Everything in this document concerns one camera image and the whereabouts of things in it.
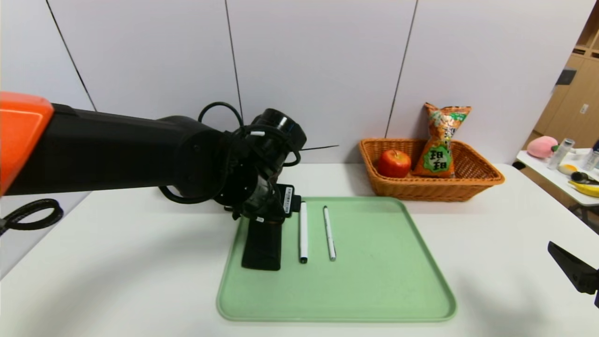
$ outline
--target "wicker basket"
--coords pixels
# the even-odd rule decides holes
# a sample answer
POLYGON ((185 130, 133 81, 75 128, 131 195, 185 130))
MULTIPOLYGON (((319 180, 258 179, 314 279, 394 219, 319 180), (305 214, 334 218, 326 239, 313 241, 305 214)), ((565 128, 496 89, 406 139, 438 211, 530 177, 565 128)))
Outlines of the wicker basket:
POLYGON ((452 155, 456 178, 441 179, 416 177, 383 177, 377 172, 381 154, 388 149, 407 153, 412 158, 412 169, 418 162, 424 139, 364 139, 360 152, 364 157, 368 177, 377 195, 402 200, 466 201, 487 188, 504 182, 503 175, 465 143, 452 141, 452 155))

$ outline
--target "pink plush toy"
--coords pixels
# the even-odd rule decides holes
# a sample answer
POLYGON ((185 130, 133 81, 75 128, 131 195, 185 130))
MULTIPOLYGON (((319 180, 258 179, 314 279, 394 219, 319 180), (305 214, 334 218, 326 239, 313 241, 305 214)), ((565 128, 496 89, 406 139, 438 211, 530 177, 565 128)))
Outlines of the pink plush toy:
POLYGON ((553 155, 552 147, 558 145, 558 141, 553 137, 543 136, 531 141, 526 147, 526 151, 533 157, 549 158, 553 155))

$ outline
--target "black cable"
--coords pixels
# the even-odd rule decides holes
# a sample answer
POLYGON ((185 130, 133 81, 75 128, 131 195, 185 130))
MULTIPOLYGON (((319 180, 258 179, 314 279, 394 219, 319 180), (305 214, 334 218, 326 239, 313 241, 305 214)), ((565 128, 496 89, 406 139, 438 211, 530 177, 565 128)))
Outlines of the black cable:
POLYGON ((235 107, 233 107, 229 103, 225 103, 225 102, 214 102, 214 103, 210 103, 207 106, 205 106, 202 109, 202 111, 199 113, 198 122, 201 123, 202 119, 204 118, 204 115, 208 112, 208 110, 210 110, 211 108, 216 107, 216 106, 224 106, 224 107, 229 108, 229 110, 231 110, 235 114, 235 117, 237 117, 237 122, 239 122, 239 127, 240 128, 243 127, 243 118, 241 117, 239 112, 237 112, 237 109, 235 109, 235 107))
POLYGON ((336 148, 337 146, 338 145, 319 146, 318 148, 307 148, 307 149, 301 149, 300 151, 322 150, 322 149, 336 148))
POLYGON ((210 199, 212 199, 211 197, 203 197, 203 198, 184 198, 184 197, 179 197, 178 195, 175 195, 173 192, 171 192, 170 189, 168 189, 168 187, 166 186, 158 186, 158 188, 160 189, 160 192, 162 192, 162 194, 171 201, 174 201, 176 203, 180 203, 180 204, 198 204, 198 203, 203 203, 204 201, 208 201, 210 199))
POLYGON ((289 151, 294 153, 295 160, 292 161, 291 163, 283 163, 283 167, 295 166, 300 163, 300 161, 301 161, 300 152, 298 150, 294 149, 291 142, 289 141, 289 137, 285 133, 283 133, 281 130, 279 130, 275 127, 271 127, 270 125, 260 125, 260 124, 247 125, 247 126, 243 127, 243 129, 245 131, 250 131, 249 133, 251 133, 251 131, 262 131, 262 132, 271 134, 273 136, 277 136, 283 143, 285 143, 285 145, 287 146, 289 151))
POLYGON ((38 230, 50 227, 51 225, 57 223, 60 219, 62 219, 63 215, 64 211, 62 210, 62 208, 60 208, 60 204, 58 203, 58 201, 54 199, 40 199, 37 201, 33 201, 31 203, 17 208, 1 220, 0 236, 9 229, 38 230), (49 208, 53 209, 52 213, 49 216, 43 218, 42 220, 19 223, 19 221, 28 217, 29 215, 49 208))

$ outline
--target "banana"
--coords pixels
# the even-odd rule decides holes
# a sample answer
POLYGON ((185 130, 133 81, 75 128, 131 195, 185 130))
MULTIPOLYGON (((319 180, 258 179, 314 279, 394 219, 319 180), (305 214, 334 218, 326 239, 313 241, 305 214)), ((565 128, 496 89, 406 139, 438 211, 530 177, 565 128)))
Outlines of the banana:
POLYGON ((568 182, 574 185, 580 193, 599 198, 599 185, 587 185, 585 183, 573 182, 572 180, 568 182))

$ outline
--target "white desk surface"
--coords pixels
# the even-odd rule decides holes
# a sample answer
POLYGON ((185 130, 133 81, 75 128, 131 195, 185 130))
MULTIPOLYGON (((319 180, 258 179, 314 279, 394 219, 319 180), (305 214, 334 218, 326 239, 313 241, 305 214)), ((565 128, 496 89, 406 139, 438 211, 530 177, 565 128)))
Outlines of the white desk surface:
MULTIPOLYGON (((567 154, 564 160, 562 161, 562 164, 572 164, 576 166, 579 169, 579 171, 585 172, 593 178, 599 180, 599 170, 597 170, 596 168, 592 171, 585 171, 582 169, 582 166, 584 165, 584 159, 588 151, 590 151, 590 149, 577 149, 577 151, 580 153, 567 154)), ((561 173, 558 170, 549 170, 547 168, 547 164, 549 163, 548 158, 539 159, 529 155, 526 151, 520 151, 518 152, 516 159, 518 159, 531 169, 535 170, 538 174, 545 177, 552 184, 564 191, 566 194, 568 194, 570 197, 572 197, 572 199, 576 200, 576 202, 581 204, 582 206, 599 205, 599 198, 591 197, 590 195, 582 194, 579 191, 576 191, 576 188, 568 183, 570 177, 561 173)))
MULTIPOLYGON (((465 203, 406 202, 458 312, 444 323, 243 323, 216 310, 236 223, 157 188, 91 193, 0 283, 2 337, 597 336, 594 297, 547 252, 599 264, 599 237, 515 168, 465 203)), ((305 196, 371 195, 359 164, 301 164, 305 196)))

